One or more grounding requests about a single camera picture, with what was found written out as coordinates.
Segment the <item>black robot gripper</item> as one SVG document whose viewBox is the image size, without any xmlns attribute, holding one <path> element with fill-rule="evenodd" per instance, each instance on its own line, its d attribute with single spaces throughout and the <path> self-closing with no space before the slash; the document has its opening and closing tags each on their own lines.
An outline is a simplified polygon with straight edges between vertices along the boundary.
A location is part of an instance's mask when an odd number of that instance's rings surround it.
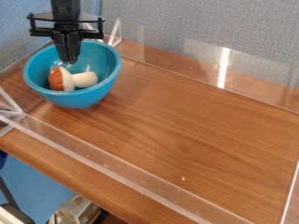
<svg viewBox="0 0 299 224">
<path fill-rule="evenodd" d="M 51 0 L 51 12 L 29 13 L 29 33 L 52 37 L 63 63 L 75 64 L 80 55 L 80 39 L 103 39 L 101 16 L 87 14 L 80 9 L 80 0 Z"/>
</svg>

